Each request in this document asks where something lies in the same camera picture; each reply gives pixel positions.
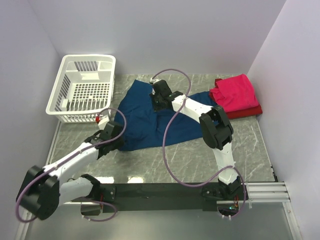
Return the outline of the blue t shirt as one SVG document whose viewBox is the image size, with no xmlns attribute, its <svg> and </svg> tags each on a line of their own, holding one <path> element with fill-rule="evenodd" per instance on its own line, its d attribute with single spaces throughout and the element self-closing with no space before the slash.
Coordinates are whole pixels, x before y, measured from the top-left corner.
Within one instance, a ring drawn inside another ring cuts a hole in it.
<svg viewBox="0 0 320 240">
<path fill-rule="evenodd" d="M 135 151 L 161 147 L 167 124 L 174 111 L 153 110 L 150 93 L 152 86 L 135 80 L 120 102 L 120 110 L 126 119 L 126 130 L 122 137 L 124 146 L 120 151 Z M 165 145 L 170 146 L 202 137 L 200 124 L 180 113 L 173 120 L 166 135 Z"/>
</svg>

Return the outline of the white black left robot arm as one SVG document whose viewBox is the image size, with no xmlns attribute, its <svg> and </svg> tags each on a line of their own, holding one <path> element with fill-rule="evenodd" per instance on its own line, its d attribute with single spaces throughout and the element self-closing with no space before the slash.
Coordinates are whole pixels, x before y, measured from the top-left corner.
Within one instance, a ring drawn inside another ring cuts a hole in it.
<svg viewBox="0 0 320 240">
<path fill-rule="evenodd" d="M 45 220 L 59 206 L 78 198 L 103 205 L 99 180 L 89 174 L 83 174 L 77 179 L 72 179 L 72 176 L 86 165 L 121 147 L 126 127 L 126 124 L 110 121 L 104 129 L 87 137 L 78 148 L 60 160 L 44 167 L 31 167 L 16 197 L 17 219 L 25 221 L 20 216 L 20 207 L 31 212 L 35 218 Z"/>
</svg>

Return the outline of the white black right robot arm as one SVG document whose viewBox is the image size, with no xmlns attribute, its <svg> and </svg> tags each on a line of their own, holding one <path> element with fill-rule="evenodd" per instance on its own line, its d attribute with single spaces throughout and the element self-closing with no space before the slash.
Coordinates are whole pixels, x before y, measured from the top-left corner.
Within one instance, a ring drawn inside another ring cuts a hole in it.
<svg viewBox="0 0 320 240">
<path fill-rule="evenodd" d="M 224 111 L 216 105 L 214 107 L 195 101 L 179 91 L 171 91 L 163 79 L 151 79 L 152 93 L 150 95 L 155 111 L 172 110 L 173 117 L 165 127 L 162 145 L 166 145 L 166 138 L 171 124 L 178 114 L 183 114 L 196 121 L 201 128 L 205 144 L 212 149 L 218 178 L 217 193 L 209 191 L 206 196 L 219 200 L 247 200 L 247 189 L 244 178 L 235 167 L 232 153 L 233 127 Z"/>
</svg>

